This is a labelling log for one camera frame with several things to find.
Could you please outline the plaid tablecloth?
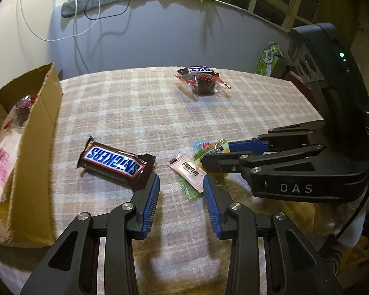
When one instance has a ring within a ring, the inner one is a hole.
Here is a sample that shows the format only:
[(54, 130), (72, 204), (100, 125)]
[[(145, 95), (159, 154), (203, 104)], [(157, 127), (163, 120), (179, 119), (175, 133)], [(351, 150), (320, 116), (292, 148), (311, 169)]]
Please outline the plaid tablecloth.
[(56, 233), (87, 211), (110, 212), (132, 193), (77, 168), (89, 136), (156, 158), (160, 195), (151, 233), (133, 244), (141, 294), (223, 294), (231, 244), (214, 235), (202, 199), (189, 200), (167, 165), (192, 155), (201, 140), (251, 139), (269, 129), (319, 119), (290, 82), (220, 70), (230, 88), (194, 97), (174, 68), (81, 75), (61, 82), (63, 96), (52, 148), (51, 201)]

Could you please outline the green candy packet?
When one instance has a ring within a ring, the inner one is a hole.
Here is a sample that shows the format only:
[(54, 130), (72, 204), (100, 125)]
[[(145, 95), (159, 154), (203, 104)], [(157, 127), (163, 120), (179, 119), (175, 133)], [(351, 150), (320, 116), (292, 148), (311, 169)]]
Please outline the green candy packet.
[[(227, 173), (213, 174), (215, 183), (219, 188), (221, 188), (225, 184), (227, 175)], [(188, 200), (196, 200), (203, 197), (203, 193), (198, 192), (196, 189), (194, 189), (184, 178), (180, 178), (179, 183), (181, 185), (182, 191), (184, 192)]]

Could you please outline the colourful milk candy packet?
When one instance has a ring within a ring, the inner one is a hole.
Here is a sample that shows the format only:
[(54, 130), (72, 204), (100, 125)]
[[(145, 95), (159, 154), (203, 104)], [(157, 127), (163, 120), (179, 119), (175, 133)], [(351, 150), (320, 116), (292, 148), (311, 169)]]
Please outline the colourful milk candy packet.
[(193, 159), (195, 163), (201, 164), (202, 157), (207, 154), (220, 154), (230, 152), (226, 139), (197, 141), (193, 145)]

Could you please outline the cardboard box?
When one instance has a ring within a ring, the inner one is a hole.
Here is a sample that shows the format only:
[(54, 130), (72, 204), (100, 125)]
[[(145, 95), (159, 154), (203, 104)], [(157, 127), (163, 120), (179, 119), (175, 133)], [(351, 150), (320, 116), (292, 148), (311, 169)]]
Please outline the cardboard box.
[(14, 155), (14, 170), (4, 173), (0, 167), (0, 178), (8, 179), (8, 191), (0, 203), (0, 244), (40, 248), (55, 241), (50, 154), (62, 86), (54, 63), (29, 71), (0, 89), (0, 130), (10, 110), (27, 95), (36, 99)]

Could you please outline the green white bag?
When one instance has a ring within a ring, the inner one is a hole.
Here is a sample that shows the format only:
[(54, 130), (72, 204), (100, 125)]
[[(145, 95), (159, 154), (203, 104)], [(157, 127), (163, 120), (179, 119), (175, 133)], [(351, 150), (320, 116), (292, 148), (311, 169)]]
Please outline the green white bag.
[(270, 42), (263, 50), (259, 62), (255, 68), (255, 74), (271, 76), (274, 67), (279, 59), (283, 58), (283, 52), (278, 43)]

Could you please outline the pink snack packet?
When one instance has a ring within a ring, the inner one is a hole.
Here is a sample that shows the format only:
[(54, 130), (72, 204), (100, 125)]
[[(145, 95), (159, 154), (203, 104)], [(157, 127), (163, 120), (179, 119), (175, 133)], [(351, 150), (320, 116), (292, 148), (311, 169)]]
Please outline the pink snack packet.
[(198, 193), (204, 192), (203, 181), (206, 173), (186, 155), (178, 155), (167, 162), (168, 166), (183, 177)]

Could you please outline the large Snickers bar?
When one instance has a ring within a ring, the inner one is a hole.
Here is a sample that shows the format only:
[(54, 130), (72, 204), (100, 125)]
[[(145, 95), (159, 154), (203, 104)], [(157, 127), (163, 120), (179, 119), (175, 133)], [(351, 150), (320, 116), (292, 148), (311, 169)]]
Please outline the large Snickers bar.
[(90, 135), (80, 154), (77, 168), (84, 168), (110, 178), (134, 192), (144, 189), (156, 157), (149, 153), (137, 155), (99, 143)]

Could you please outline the small Snickers bar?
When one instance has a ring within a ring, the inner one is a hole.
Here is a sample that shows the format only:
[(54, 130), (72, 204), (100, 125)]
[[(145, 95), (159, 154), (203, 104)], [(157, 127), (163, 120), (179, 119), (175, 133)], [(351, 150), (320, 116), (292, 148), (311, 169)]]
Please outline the small Snickers bar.
[(188, 70), (188, 73), (206, 73), (206, 74), (214, 74), (215, 72), (208, 68), (208, 67), (203, 67), (203, 66), (192, 66), (192, 67), (187, 67), (186, 68)]

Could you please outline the packaged sliced bread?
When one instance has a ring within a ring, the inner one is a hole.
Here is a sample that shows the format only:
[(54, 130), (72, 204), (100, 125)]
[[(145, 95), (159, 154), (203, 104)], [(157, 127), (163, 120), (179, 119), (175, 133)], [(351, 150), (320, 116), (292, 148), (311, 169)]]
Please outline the packaged sliced bread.
[(0, 139), (0, 212), (9, 195), (21, 138), (22, 131), (12, 128), (5, 130)]

